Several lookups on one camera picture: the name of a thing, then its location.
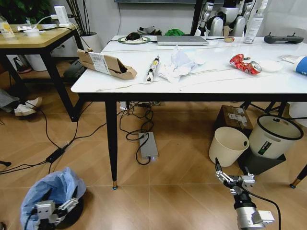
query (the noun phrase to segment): green cloth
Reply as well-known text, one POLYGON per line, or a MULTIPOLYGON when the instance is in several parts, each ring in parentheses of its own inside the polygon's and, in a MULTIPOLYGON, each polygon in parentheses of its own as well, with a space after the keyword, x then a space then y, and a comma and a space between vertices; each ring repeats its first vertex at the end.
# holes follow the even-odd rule
POLYGON ((171 30, 167 31, 167 33, 165 35, 166 36, 182 36, 182 35, 184 35, 184 32, 182 32, 179 29, 171 29, 171 30))

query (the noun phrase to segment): white sneaker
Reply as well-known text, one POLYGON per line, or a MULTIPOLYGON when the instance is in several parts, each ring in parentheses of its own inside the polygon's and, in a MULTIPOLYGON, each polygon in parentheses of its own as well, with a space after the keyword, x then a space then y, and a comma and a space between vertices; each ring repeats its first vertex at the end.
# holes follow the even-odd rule
POLYGON ((37 109, 42 104, 43 98, 38 97, 34 100, 28 100, 25 102, 25 106, 27 106, 30 109, 37 109))
POLYGON ((15 112, 15 116, 28 116, 30 114, 36 113, 34 109, 30 109, 24 104, 18 105, 18 107, 14 109, 14 112, 15 112))

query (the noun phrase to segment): robotic arm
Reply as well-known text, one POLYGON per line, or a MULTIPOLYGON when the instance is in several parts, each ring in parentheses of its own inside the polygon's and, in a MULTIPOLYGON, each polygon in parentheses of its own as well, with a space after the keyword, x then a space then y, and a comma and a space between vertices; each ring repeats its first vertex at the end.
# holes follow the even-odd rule
POLYGON ((78 187, 75 188, 71 199, 57 208, 53 200, 48 200, 52 191, 52 189, 49 189, 41 201, 35 204, 28 218, 29 221, 32 215, 37 214, 38 221, 36 222, 35 230, 55 230, 56 226, 65 219, 66 215, 78 205, 79 201, 76 198, 77 189, 78 187))
POLYGON ((265 229, 269 223, 273 223, 274 217, 270 211, 256 210, 256 205, 251 201, 248 192, 243 188, 251 189, 255 183, 254 175, 248 172, 243 176, 228 176, 222 171, 222 167, 215 158, 216 177, 228 188, 234 196, 234 208, 237 212, 237 223, 240 230, 265 229))
POLYGON ((201 25, 196 31, 196 36, 205 36, 206 29, 210 30, 209 36, 223 36, 224 26, 229 26, 231 36, 242 36, 247 20, 252 10, 253 0, 242 0, 244 2, 242 13, 236 6, 237 0, 224 0, 223 6, 217 15, 210 18, 215 0, 207 0, 204 13, 201 16, 201 25))

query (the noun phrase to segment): mouse pad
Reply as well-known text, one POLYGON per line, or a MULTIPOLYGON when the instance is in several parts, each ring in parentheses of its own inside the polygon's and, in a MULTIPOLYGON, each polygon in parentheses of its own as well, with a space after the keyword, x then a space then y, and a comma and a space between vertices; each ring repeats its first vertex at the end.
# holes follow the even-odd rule
POLYGON ((127 40, 126 37, 121 37, 118 39, 118 41, 123 44, 138 45, 138 44, 145 44, 145 43, 150 42, 150 38, 141 36, 141 38, 131 41, 131 40, 127 40))

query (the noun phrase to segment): black trash can rim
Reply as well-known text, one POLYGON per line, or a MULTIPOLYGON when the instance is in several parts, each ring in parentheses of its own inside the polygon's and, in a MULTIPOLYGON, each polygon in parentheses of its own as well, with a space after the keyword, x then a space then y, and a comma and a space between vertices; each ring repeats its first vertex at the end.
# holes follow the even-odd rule
POLYGON ((296 123, 294 123, 293 121, 291 120, 287 120, 286 118, 284 117, 280 117, 280 116, 277 116, 277 115, 272 115, 272 114, 263 114, 263 115, 260 115, 257 119, 257 124, 264 130, 266 131, 267 133, 271 134, 272 136, 274 137, 278 137, 278 138, 281 138, 281 139, 285 139, 285 140, 300 140, 303 135, 304 135, 304 132, 302 130, 302 128, 300 126, 298 126, 296 123), (278 119, 281 119, 281 120, 284 120, 284 121, 287 121, 289 122, 291 125, 294 125, 300 132, 300 136, 298 136, 297 138, 289 138, 289 137, 284 137, 284 136, 281 136, 281 135, 278 135, 276 133, 273 133, 271 132, 270 130, 268 130, 267 128, 265 128, 261 123, 260 123, 260 119, 264 116, 272 116, 272 117, 276 117, 278 119))

